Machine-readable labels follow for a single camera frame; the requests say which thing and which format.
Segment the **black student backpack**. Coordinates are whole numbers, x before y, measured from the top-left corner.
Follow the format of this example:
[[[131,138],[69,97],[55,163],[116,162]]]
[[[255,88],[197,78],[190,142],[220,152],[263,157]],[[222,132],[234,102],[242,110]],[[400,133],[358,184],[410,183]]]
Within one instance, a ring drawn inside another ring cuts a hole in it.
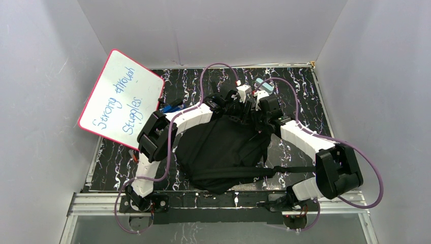
[[[222,194],[239,184],[271,178],[277,173],[303,173],[299,172],[301,168],[313,167],[266,168],[259,165],[267,160],[272,134],[255,129],[252,112],[256,101],[251,102],[249,124],[240,124],[223,115],[183,133],[175,150],[176,160],[194,187]]]

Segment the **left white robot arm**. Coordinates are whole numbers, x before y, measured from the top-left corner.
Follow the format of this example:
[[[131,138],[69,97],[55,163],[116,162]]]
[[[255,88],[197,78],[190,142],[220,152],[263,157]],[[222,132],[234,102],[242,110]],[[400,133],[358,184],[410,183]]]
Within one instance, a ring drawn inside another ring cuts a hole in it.
[[[127,183],[125,192],[132,198],[138,211],[147,211],[152,204],[150,194],[153,183],[167,177],[156,178],[162,160],[170,160],[177,134],[199,124],[205,124],[228,111],[229,106],[243,105],[251,94],[250,85],[240,85],[205,97],[197,105],[176,112],[153,112],[138,135],[138,168],[136,176]]]

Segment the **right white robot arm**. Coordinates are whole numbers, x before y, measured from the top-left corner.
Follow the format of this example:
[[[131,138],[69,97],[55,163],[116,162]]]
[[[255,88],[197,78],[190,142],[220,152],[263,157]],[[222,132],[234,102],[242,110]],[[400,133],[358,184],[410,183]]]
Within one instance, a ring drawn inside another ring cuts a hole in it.
[[[297,121],[285,116],[274,96],[256,100],[258,122],[279,138],[303,151],[315,163],[313,178],[303,180],[287,189],[286,203],[292,210],[300,210],[309,199],[336,198],[363,184],[363,177],[352,147],[322,139],[318,134],[303,129]]]

